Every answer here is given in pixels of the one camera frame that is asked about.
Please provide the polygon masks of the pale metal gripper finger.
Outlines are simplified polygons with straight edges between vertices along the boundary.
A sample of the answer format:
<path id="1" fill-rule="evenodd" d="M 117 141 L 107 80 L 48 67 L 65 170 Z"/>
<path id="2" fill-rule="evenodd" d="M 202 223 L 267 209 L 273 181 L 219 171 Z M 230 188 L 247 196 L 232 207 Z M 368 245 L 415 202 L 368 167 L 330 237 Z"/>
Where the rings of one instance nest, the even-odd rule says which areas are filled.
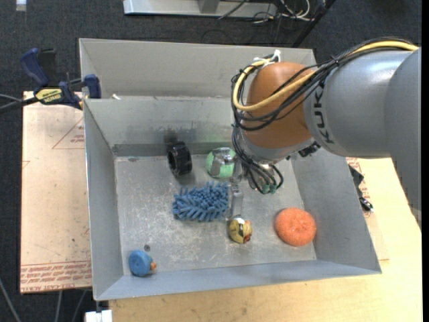
<path id="1" fill-rule="evenodd" d="M 229 189 L 230 218 L 242 215 L 243 197 L 239 184 L 232 182 Z"/>
<path id="2" fill-rule="evenodd" d="M 211 175 L 232 175 L 235 166 L 235 151 L 231 148 L 217 148 L 212 151 Z"/>

